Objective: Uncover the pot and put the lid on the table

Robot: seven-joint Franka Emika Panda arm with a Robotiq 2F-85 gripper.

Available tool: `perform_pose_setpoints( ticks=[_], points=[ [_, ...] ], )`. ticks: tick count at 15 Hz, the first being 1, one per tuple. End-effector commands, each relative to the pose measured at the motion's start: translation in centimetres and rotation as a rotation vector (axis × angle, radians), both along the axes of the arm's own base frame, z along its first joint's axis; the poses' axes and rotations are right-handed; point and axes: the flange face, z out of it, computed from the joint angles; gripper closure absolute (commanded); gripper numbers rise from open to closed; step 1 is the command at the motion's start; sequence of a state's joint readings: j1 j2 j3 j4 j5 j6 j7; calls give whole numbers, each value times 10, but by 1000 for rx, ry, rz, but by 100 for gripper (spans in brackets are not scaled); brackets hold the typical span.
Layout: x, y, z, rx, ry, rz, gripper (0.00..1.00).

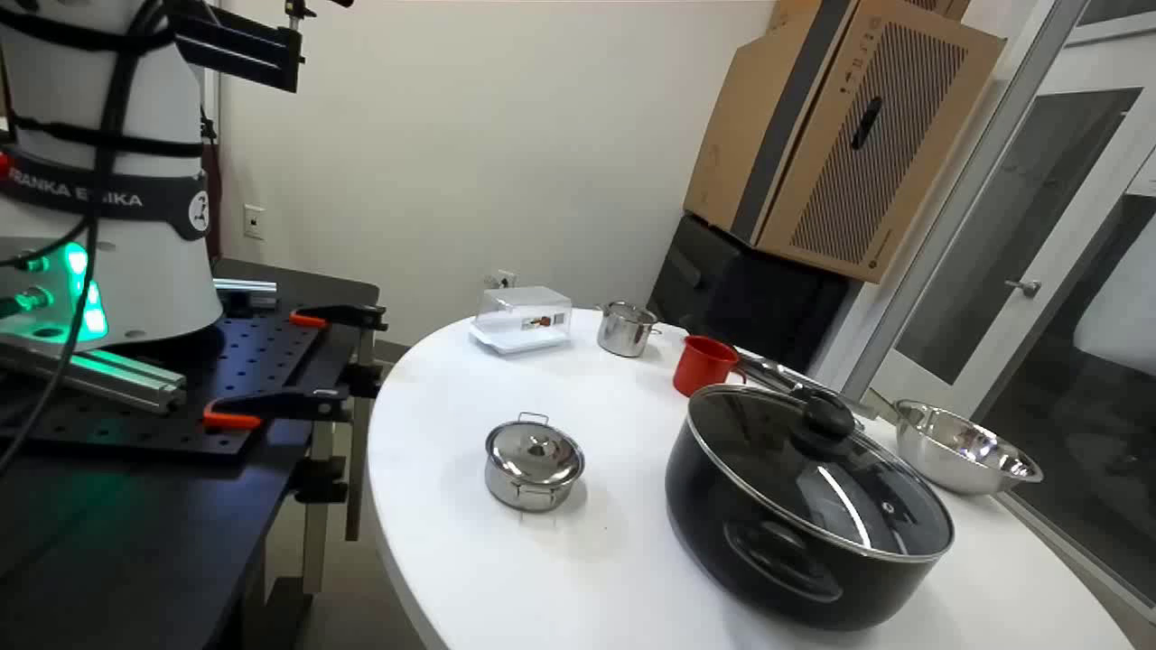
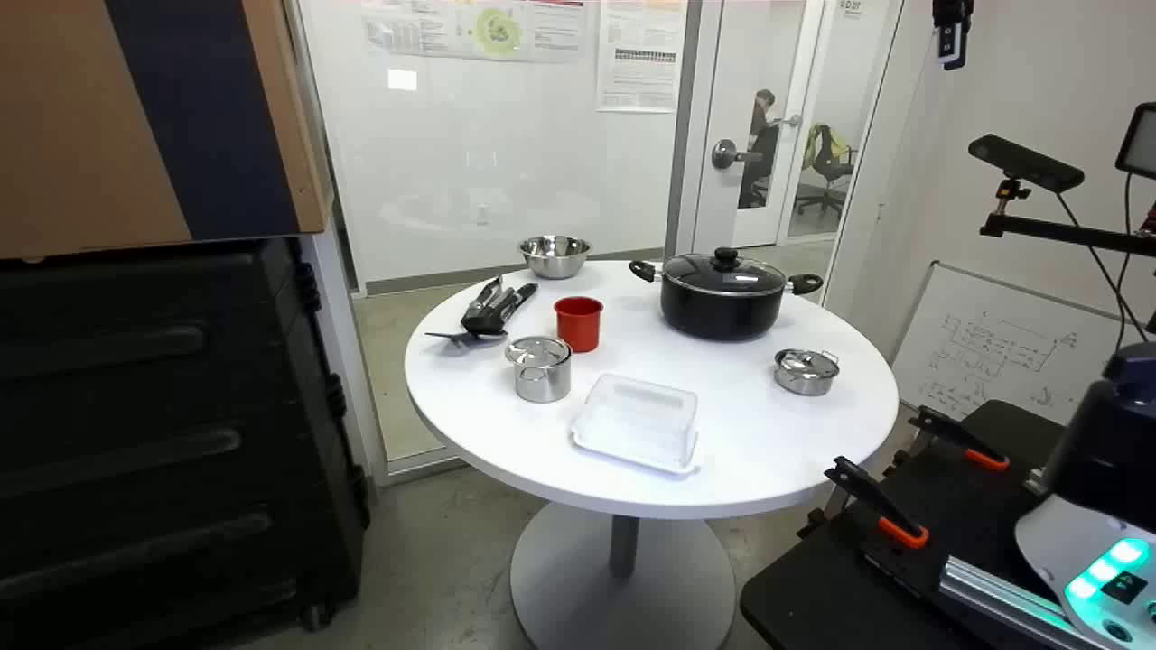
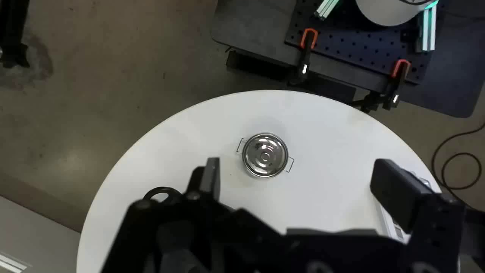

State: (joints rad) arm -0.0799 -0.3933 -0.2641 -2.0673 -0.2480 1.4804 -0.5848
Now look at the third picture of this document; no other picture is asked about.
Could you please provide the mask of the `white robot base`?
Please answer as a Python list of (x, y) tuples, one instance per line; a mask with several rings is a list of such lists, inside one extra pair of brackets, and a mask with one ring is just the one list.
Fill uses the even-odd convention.
[(400, 26), (439, 0), (354, 0), (359, 12), (377, 26)]

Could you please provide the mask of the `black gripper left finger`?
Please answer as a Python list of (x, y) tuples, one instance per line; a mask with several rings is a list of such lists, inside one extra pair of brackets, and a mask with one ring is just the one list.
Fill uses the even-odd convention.
[(201, 175), (200, 191), (203, 194), (210, 196), (212, 199), (219, 197), (219, 159), (218, 158), (209, 158), (206, 161), (206, 166)]

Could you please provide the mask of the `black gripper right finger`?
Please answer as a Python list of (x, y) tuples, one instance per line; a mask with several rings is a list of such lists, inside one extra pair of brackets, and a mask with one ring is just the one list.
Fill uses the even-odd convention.
[(374, 161), (369, 191), (404, 232), (424, 234), (432, 229), (436, 193), (394, 161)]

